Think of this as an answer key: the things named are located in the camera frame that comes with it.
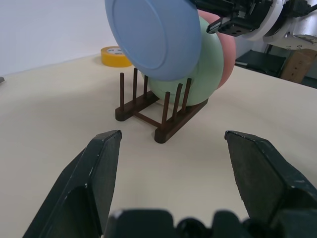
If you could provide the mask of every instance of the black cable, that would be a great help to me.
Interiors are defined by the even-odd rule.
[[[309,13],[317,10],[317,4],[315,6],[312,6],[311,9],[309,10]]]

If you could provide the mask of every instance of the yellow tape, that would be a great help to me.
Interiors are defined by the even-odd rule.
[[[110,67],[129,67],[132,63],[124,55],[120,47],[110,46],[101,49],[101,60],[104,65]]]

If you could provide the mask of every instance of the cardboard box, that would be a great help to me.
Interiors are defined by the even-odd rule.
[[[302,83],[316,58],[317,51],[308,49],[295,51],[293,55],[288,58],[281,78],[295,83]]]

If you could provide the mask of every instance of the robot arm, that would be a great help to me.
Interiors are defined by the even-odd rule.
[[[317,50],[317,0],[191,0],[220,16],[209,25],[220,32],[289,50]]]

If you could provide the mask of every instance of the table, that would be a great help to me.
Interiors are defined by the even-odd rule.
[[[224,133],[270,140],[317,186],[317,91],[236,67],[209,103],[166,144],[138,119],[114,119],[119,73],[99,57],[6,76],[0,85],[0,237],[22,237],[64,167],[98,133],[121,129],[111,210],[163,208],[175,222],[211,224],[218,209],[247,212],[235,184]],[[160,120],[162,106],[145,114]]]

